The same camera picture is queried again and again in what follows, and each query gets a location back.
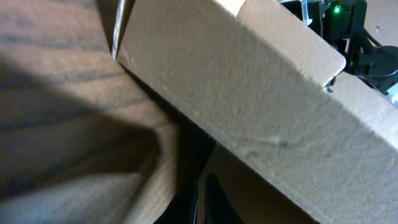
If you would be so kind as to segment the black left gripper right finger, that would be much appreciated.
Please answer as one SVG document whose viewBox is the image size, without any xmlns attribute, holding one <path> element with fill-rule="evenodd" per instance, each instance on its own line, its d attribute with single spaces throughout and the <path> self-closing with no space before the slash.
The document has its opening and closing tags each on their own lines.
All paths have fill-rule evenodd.
<svg viewBox="0 0 398 224">
<path fill-rule="evenodd" d="M 214 174 L 205 182 L 205 224 L 243 224 Z"/>
</svg>

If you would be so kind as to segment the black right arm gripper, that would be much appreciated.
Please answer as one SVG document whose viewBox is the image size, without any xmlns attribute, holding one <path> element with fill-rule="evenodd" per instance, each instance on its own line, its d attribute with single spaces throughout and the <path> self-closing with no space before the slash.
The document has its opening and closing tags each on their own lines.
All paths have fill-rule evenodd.
<svg viewBox="0 0 398 224">
<path fill-rule="evenodd" d="M 364 28 L 364 0 L 286 0 L 280 2 L 345 57 L 344 72 L 383 95 L 397 85 L 397 47 L 381 45 Z"/>
</svg>

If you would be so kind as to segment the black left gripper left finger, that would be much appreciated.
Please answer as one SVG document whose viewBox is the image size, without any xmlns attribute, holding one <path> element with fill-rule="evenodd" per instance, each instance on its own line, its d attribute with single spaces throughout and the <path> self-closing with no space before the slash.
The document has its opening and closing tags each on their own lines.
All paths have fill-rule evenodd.
<svg viewBox="0 0 398 224">
<path fill-rule="evenodd" d="M 196 224 L 197 208 L 198 187 L 191 183 L 173 197 L 154 224 Z"/>
</svg>

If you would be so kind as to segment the brown cardboard box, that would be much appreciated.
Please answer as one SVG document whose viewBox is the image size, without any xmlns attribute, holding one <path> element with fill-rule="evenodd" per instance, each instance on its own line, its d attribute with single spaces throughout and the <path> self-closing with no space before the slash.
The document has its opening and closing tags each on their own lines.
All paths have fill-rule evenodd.
<svg viewBox="0 0 398 224">
<path fill-rule="evenodd" d="M 397 222 L 397 109 L 279 2 L 137 0 L 116 59 L 316 221 Z"/>
</svg>

